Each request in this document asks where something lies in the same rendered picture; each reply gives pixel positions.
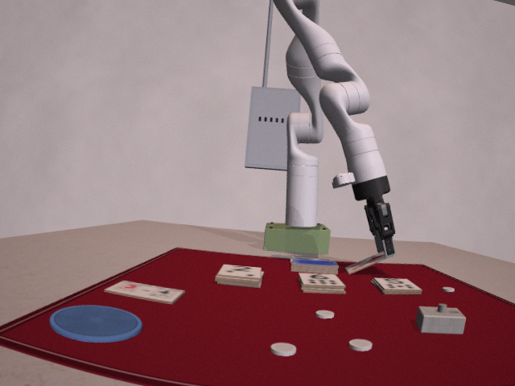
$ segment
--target white disc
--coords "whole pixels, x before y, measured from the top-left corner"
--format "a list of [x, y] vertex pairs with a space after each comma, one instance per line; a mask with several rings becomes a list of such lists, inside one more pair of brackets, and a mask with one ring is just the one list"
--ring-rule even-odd
[[316, 311], [316, 316], [321, 319], [333, 319], [335, 317], [335, 313], [332, 311], [318, 310]]
[[356, 351], [368, 351], [372, 348], [372, 342], [364, 339], [353, 339], [348, 343], [348, 346]]
[[289, 343], [274, 343], [270, 346], [270, 350], [279, 356], [292, 356], [297, 352], [297, 347]]

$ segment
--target wooden table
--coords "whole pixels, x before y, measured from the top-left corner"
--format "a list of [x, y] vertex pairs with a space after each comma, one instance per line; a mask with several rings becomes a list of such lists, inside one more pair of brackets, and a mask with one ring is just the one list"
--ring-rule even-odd
[[[254, 256], [264, 232], [134, 221], [0, 239], [0, 325], [120, 273], [175, 247]], [[436, 243], [395, 241], [380, 264], [424, 264], [515, 302], [515, 264]], [[372, 240], [331, 238], [328, 258], [358, 261], [375, 253]], [[0, 347], [0, 385], [129, 385]]]

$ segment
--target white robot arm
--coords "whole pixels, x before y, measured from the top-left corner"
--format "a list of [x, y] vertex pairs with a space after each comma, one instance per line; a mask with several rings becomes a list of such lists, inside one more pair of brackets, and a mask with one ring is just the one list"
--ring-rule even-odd
[[[335, 40], [318, 25], [318, 0], [274, 0], [295, 33], [286, 54], [288, 78], [307, 102], [311, 114], [288, 117], [288, 177], [286, 225], [316, 225], [318, 159], [303, 153], [298, 143], [319, 143], [326, 115], [341, 140], [348, 173], [338, 175], [333, 187], [352, 184], [356, 200], [366, 199], [365, 212], [377, 251], [395, 254], [393, 218], [382, 196], [389, 192], [385, 165], [369, 125], [354, 122], [350, 115], [363, 113], [370, 105], [369, 90], [345, 62]], [[320, 79], [334, 83], [320, 90]]]

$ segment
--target blue round coaster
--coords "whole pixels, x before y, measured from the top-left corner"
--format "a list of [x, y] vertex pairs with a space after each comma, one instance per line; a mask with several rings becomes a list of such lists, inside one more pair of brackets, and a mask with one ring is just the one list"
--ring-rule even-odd
[[142, 330], [142, 321], [130, 312], [107, 306], [72, 306], [50, 317], [51, 328], [66, 338], [81, 342], [109, 343], [132, 338]]

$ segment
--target green base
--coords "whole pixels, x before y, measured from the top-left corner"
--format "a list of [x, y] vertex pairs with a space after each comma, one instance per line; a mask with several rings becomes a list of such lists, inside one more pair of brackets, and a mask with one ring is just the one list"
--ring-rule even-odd
[[265, 251], [312, 253], [327, 255], [331, 230], [318, 224], [312, 228], [288, 227], [286, 224], [267, 223]]

